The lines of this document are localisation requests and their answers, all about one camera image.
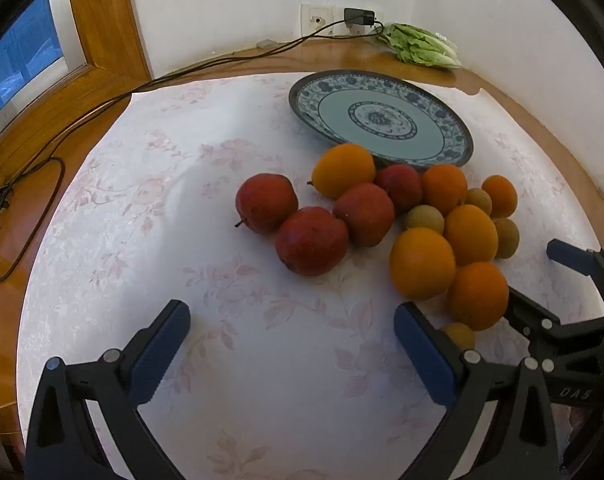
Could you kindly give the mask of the brown longan fruit front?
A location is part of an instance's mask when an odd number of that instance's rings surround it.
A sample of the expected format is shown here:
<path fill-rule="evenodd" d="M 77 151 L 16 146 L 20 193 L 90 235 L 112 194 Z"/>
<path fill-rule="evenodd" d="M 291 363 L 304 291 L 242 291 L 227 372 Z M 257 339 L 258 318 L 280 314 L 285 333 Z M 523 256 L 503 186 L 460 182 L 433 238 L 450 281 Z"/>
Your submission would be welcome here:
<path fill-rule="evenodd" d="M 451 339 L 461 352 L 476 348 L 476 336 L 474 336 L 473 330 L 464 323 L 449 323 L 441 327 L 439 331 Z"/>

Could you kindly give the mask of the brown longan fruit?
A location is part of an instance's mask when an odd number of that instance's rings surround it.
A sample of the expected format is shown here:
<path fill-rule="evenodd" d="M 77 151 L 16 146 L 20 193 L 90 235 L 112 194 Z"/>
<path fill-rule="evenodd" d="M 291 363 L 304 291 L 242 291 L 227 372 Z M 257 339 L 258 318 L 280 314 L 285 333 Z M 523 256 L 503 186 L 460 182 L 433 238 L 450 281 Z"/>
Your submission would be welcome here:
<path fill-rule="evenodd" d="M 430 229 L 439 235 L 444 232 L 445 219 L 433 206 L 418 205 L 410 209 L 402 219 L 405 229 Z"/>
<path fill-rule="evenodd" d="M 515 255 L 520 244 L 518 226 L 509 218 L 495 219 L 494 226 L 498 236 L 496 258 L 510 259 Z"/>
<path fill-rule="evenodd" d="M 464 323 L 449 323 L 441 327 L 439 331 L 451 339 L 461 352 L 476 348 L 476 336 L 474 336 L 473 330 Z"/>
<path fill-rule="evenodd" d="M 488 216 L 492 214 L 492 198 L 482 188 L 469 188 L 465 197 L 465 203 L 478 207 Z"/>

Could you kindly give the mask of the large orange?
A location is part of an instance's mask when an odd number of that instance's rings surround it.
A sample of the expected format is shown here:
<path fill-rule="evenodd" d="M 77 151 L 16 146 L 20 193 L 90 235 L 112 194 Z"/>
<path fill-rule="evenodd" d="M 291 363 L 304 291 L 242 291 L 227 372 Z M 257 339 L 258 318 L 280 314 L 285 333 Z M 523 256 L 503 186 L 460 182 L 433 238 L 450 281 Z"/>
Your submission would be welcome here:
<path fill-rule="evenodd" d="M 475 332 L 494 326 L 506 313 L 509 287 L 492 262 L 473 262 L 456 272 L 447 290 L 445 311 L 455 322 Z"/>
<path fill-rule="evenodd" d="M 451 244 L 427 228 L 405 230 L 394 242 L 389 256 L 393 286 L 409 300 L 428 300 L 451 286 L 456 261 Z"/>

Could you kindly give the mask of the small orange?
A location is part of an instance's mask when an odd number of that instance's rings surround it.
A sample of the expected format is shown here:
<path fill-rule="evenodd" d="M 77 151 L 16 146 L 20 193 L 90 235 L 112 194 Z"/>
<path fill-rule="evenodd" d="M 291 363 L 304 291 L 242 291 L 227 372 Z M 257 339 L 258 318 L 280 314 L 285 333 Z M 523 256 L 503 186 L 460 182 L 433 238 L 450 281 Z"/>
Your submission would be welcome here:
<path fill-rule="evenodd" d="M 484 180 L 481 188 L 492 200 L 493 218 L 508 218 L 516 211 L 518 193 L 507 178 L 494 174 Z"/>

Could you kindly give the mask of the brown longan fruit back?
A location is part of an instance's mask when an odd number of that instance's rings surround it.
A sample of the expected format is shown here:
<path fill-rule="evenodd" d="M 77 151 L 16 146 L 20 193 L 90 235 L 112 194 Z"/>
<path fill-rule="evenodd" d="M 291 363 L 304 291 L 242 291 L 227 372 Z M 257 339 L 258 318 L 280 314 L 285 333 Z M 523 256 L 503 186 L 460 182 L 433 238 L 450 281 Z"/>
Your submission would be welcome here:
<path fill-rule="evenodd" d="M 478 207 L 488 216 L 492 214 L 492 198 L 482 188 L 469 188 L 465 197 L 465 203 Z"/>

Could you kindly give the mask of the red apple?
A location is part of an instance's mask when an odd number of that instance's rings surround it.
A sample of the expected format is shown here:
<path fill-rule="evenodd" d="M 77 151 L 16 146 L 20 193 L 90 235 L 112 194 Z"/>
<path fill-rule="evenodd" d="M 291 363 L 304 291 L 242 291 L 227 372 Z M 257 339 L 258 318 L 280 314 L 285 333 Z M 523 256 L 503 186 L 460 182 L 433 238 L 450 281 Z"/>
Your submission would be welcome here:
<path fill-rule="evenodd" d="M 343 260 L 349 249 L 349 231 L 330 211 L 305 207 L 282 223 L 275 247 L 280 261 L 291 272 L 319 276 Z"/>
<path fill-rule="evenodd" d="M 346 224 L 349 239 L 358 247 L 378 245 L 395 220 L 392 200 L 373 183 L 349 188 L 334 203 L 333 214 Z"/>
<path fill-rule="evenodd" d="M 299 209 L 291 181 L 282 174 L 255 174 L 245 180 L 236 194 L 239 221 L 257 234 L 271 234 Z"/>
<path fill-rule="evenodd" d="M 412 166 L 385 167 L 378 172 L 373 183 L 387 193 L 397 214 L 405 214 L 422 202 L 421 177 Z"/>

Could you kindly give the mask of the red apple front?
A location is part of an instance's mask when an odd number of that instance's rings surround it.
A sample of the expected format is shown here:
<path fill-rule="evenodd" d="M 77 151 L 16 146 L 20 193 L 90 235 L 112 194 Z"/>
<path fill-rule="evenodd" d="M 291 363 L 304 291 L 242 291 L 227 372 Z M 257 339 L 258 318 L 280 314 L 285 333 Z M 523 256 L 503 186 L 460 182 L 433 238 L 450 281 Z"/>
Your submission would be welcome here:
<path fill-rule="evenodd" d="M 343 260 L 349 249 L 349 231 L 330 211 L 305 207 L 282 223 L 275 247 L 280 261 L 291 272 L 319 276 Z"/>

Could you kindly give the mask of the red apple back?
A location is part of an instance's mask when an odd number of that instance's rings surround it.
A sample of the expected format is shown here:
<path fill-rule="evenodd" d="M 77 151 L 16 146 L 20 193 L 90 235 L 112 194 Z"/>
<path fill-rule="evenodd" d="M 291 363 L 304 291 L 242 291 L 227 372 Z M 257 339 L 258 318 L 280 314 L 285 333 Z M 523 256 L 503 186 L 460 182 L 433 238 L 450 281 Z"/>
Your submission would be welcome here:
<path fill-rule="evenodd" d="M 373 183 L 387 193 L 397 214 L 405 214 L 422 202 L 421 177 L 412 166 L 385 167 L 378 172 Z"/>

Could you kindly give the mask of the large yellow-orange citrus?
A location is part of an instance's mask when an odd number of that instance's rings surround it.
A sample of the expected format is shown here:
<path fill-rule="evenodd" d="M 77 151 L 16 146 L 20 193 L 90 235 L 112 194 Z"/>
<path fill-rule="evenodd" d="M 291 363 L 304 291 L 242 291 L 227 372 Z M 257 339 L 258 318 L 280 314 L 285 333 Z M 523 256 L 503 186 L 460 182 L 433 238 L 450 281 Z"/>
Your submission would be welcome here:
<path fill-rule="evenodd" d="M 340 144 L 321 156 L 308 184 L 329 200 L 337 200 L 349 188 L 373 180 L 375 161 L 372 154 L 356 144 Z"/>

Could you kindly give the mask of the white floral table mat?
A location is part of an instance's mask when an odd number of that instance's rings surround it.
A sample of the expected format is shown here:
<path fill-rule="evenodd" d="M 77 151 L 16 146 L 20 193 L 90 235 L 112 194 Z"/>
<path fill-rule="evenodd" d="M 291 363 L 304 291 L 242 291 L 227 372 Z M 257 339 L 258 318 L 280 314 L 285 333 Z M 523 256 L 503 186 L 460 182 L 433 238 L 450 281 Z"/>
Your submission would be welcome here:
<path fill-rule="evenodd" d="M 189 333 L 145 425 L 187 479 L 395 479 L 443 416 L 393 333 L 390 232 L 318 278 L 241 226 L 239 186 L 282 174 L 302 206 L 328 143 L 291 110 L 293 74 L 135 96 L 51 219 L 17 347 L 20 419 L 51 359 L 123 349 L 173 299 Z"/>

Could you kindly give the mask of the blue floral ceramic plate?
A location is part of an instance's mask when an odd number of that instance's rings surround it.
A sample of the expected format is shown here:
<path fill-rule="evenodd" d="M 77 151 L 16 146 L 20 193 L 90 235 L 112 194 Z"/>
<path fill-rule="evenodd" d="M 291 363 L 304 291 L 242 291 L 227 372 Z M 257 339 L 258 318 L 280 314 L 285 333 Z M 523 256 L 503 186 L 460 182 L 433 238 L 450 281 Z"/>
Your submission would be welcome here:
<path fill-rule="evenodd" d="M 416 84 L 366 70 L 326 70 L 296 81 L 289 104 L 334 144 L 357 144 L 386 164 L 461 167 L 473 154 L 462 118 Z"/>

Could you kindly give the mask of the bagged green lettuce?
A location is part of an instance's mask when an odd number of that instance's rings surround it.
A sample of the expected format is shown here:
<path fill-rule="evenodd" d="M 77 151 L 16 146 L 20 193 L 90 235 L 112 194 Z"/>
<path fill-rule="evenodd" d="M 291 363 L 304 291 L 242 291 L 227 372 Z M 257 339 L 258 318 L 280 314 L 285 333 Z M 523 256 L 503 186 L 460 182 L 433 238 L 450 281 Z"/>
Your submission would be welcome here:
<path fill-rule="evenodd" d="M 392 23 L 384 25 L 377 38 L 403 63 L 445 70 L 462 67 L 456 44 L 438 32 Z"/>

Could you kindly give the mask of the white wall socket plate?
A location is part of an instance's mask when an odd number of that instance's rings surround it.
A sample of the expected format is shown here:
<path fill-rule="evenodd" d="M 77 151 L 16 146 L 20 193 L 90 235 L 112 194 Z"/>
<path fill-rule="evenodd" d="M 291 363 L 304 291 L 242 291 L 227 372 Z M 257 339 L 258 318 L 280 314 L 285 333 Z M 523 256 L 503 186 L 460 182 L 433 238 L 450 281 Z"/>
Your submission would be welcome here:
<path fill-rule="evenodd" d="M 373 16 L 372 25 L 346 21 L 345 11 L 356 11 L 349 6 L 331 6 L 330 4 L 302 3 L 300 5 L 300 32 L 302 36 L 318 32 L 318 37 L 346 38 L 371 35 L 378 28 L 375 24 L 381 14 Z"/>

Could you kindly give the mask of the small grey wall stub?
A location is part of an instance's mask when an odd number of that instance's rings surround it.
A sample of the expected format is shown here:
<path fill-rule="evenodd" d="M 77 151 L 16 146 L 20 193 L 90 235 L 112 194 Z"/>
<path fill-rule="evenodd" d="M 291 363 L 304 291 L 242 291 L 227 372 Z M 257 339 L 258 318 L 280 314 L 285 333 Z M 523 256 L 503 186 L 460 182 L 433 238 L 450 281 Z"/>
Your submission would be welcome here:
<path fill-rule="evenodd" d="M 265 39 L 265 40 L 259 41 L 256 44 L 256 47 L 258 47 L 261 50 L 268 50 L 268 49 L 272 49 L 272 48 L 277 47 L 277 45 L 278 44 L 277 44 L 276 41 L 270 40 L 270 39 Z"/>

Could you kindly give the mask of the wooden window frame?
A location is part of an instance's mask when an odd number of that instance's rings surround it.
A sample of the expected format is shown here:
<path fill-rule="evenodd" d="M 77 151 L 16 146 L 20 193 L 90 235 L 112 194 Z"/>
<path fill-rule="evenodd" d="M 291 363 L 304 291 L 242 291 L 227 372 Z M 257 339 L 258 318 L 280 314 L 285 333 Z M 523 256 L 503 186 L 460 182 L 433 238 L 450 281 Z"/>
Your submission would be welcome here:
<path fill-rule="evenodd" d="M 0 177 L 150 78 L 134 0 L 35 0 L 0 40 Z"/>

